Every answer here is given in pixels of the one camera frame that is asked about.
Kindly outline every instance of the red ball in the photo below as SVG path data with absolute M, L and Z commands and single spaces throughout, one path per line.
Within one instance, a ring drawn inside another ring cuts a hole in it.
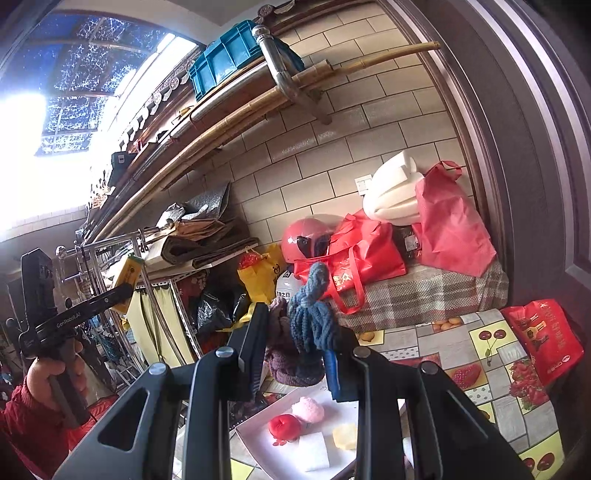
M 273 417 L 269 422 L 269 432 L 277 440 L 291 441 L 301 435 L 301 423 L 293 415 L 285 413 Z

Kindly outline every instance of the plastic bag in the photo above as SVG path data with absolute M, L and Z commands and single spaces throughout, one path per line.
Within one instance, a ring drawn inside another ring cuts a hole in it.
M 160 219 L 156 223 L 156 226 L 159 228 L 164 228 L 168 220 L 172 220 L 176 222 L 179 220 L 184 214 L 186 213 L 185 208 L 178 203 L 173 203 L 163 211 L 162 215 L 160 215 Z
M 583 358 L 562 308 L 555 300 L 536 300 L 501 313 L 525 345 L 542 385 L 546 386 Z
M 251 254 L 242 265 L 246 268 L 238 269 L 238 277 L 244 283 L 248 295 L 253 303 L 258 301 L 269 305 L 275 298 L 275 282 L 279 274 L 285 269 L 285 261 L 281 248 L 277 244 L 269 246 L 267 253 L 259 256 L 256 263 Z
M 231 328 L 248 312 L 250 304 L 242 287 L 221 291 L 206 287 L 197 305 L 197 332 L 201 335 Z

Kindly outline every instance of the blue plastic crate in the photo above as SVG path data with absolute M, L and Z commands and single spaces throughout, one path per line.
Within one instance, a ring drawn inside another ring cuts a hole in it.
M 256 23 L 251 20 L 235 25 L 212 42 L 195 61 L 189 69 L 189 76 L 193 82 L 197 100 L 232 73 L 262 55 L 261 48 L 256 44 L 251 33 L 254 26 Z M 277 38 L 275 42 L 298 71 L 304 70 L 301 58 L 286 43 Z

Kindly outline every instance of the plaid cushion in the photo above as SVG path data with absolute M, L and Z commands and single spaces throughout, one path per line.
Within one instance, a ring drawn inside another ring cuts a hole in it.
M 361 333 L 500 309 L 507 302 L 508 289 L 498 260 L 481 278 L 416 264 L 402 277 L 365 285 L 365 305 L 353 315 L 342 313 L 334 300 L 329 303 L 341 325 Z M 354 290 L 342 293 L 342 299 L 348 306 L 357 302 Z

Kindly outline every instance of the pink pompom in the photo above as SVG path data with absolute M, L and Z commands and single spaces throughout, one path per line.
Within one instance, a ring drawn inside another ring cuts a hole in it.
M 301 397 L 298 403 L 291 406 L 291 412 L 303 423 L 318 423 L 324 418 L 322 405 L 309 397 Z

